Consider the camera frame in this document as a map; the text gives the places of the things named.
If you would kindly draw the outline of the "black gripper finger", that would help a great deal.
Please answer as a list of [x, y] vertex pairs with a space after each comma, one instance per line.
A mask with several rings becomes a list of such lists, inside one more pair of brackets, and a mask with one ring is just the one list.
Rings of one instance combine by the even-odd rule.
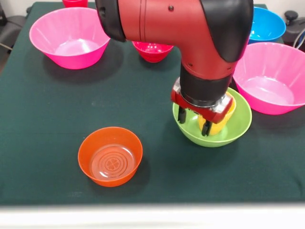
[[202, 136], [209, 136], [213, 123], [206, 120], [202, 127]]
[[187, 118], [187, 109], [179, 106], [178, 109], [178, 122], [184, 124]]

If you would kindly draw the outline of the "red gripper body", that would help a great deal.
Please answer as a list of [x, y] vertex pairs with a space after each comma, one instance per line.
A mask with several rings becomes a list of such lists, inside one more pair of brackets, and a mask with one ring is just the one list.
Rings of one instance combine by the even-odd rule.
[[221, 122], [228, 113], [231, 105], [233, 104], [233, 97], [225, 94], [224, 97], [220, 99], [215, 106], [204, 108], [190, 104], [182, 97], [179, 92], [172, 90], [171, 101], [179, 105], [181, 108], [189, 109], [201, 115], [205, 120], [217, 124]]

